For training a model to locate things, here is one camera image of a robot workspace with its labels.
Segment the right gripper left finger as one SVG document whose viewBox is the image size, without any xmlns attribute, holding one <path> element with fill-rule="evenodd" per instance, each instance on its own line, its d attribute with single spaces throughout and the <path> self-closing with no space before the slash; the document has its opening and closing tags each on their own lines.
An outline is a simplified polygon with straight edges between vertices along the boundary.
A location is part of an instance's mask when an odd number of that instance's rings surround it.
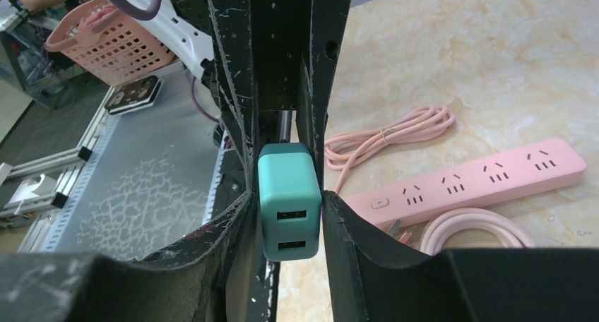
<svg viewBox="0 0 599 322">
<path fill-rule="evenodd" d="M 2 321 L 245 321 L 255 198 L 142 261 L 94 253 L 1 257 Z"/>
</svg>

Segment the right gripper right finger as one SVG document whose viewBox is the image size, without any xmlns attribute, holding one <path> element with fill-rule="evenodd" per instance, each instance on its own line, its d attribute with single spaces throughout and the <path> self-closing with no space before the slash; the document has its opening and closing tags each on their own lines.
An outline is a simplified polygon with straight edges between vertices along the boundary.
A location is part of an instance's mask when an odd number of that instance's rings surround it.
<svg viewBox="0 0 599 322">
<path fill-rule="evenodd" d="M 428 256 L 323 194 L 335 321 L 597 321 L 597 249 L 447 249 Z"/>
</svg>

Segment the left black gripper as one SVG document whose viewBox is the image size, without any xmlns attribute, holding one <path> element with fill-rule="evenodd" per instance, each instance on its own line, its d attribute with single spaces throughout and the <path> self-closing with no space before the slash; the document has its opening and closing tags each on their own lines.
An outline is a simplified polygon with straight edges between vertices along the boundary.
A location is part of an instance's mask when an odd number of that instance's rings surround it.
<svg viewBox="0 0 599 322">
<path fill-rule="evenodd" d="M 222 112 L 221 124 L 256 189 L 259 147 L 277 143 L 290 114 L 324 187 L 324 134 L 352 0 L 170 0 L 208 52 L 182 55 Z"/>
</svg>

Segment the pink long power strip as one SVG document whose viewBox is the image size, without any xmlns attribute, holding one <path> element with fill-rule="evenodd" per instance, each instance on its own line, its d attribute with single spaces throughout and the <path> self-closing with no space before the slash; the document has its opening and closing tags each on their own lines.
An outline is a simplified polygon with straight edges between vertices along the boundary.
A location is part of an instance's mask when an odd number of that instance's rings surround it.
<svg viewBox="0 0 599 322">
<path fill-rule="evenodd" d="M 445 106 L 427 105 L 379 129 L 340 133 L 325 142 L 326 164 L 340 171 L 340 191 L 352 167 L 389 145 L 419 143 L 442 135 L 455 121 Z M 364 220 L 387 230 L 407 227 L 446 211 L 483 208 L 578 183 L 583 158 L 563 139 L 552 138 L 355 194 L 345 202 Z"/>
</svg>

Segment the pink round power strip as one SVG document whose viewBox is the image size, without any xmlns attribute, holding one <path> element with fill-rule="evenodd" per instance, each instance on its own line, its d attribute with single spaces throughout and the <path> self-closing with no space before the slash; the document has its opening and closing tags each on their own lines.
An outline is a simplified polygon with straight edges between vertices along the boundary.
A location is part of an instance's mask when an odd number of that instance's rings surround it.
<svg viewBox="0 0 599 322">
<path fill-rule="evenodd" d="M 379 229 L 430 256 L 450 248 L 531 249 L 540 244 L 523 221 L 528 216 L 520 208 L 461 205 L 426 210 L 412 222 L 395 218 L 379 225 Z"/>
</svg>

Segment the teal charger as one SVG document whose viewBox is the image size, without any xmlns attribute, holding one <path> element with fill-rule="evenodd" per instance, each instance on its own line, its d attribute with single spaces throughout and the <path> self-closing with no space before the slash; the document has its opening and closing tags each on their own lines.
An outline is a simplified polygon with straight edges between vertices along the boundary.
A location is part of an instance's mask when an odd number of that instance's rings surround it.
<svg viewBox="0 0 599 322">
<path fill-rule="evenodd" d="M 258 160 L 264 256 L 274 262 L 308 259 L 319 250 L 321 187 L 302 143 L 273 143 Z"/>
</svg>

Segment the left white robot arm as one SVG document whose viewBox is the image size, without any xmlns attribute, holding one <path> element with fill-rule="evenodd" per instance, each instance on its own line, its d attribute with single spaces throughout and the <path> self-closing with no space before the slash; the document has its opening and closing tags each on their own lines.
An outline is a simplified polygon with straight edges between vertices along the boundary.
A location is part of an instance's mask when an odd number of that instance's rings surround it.
<svg viewBox="0 0 599 322">
<path fill-rule="evenodd" d="M 294 111 L 297 135 L 324 175 L 324 133 L 352 0 L 109 0 L 216 91 L 223 121 L 254 183 L 276 113 Z"/>
</svg>

